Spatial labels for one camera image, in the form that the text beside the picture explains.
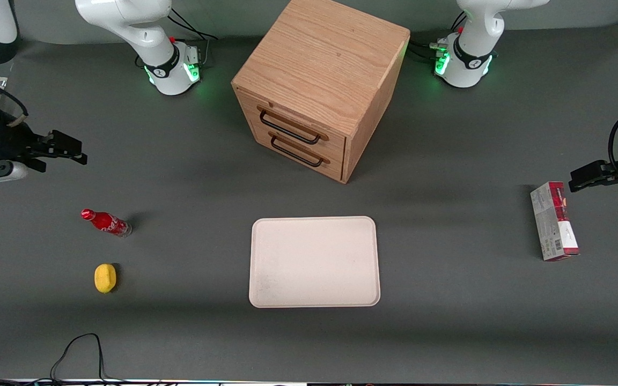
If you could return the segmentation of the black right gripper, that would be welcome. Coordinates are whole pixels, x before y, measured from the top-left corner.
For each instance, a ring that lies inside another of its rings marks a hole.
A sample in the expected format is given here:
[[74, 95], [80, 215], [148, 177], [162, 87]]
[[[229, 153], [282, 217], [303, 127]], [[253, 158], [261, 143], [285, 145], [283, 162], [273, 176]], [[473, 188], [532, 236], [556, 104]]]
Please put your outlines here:
[[44, 136], [35, 134], [27, 124], [0, 127], [0, 161], [15, 161], [39, 173], [44, 173], [47, 168], [44, 161], [38, 160], [44, 156], [86, 165], [88, 156], [83, 153], [82, 146], [81, 141], [59, 130], [52, 130]]

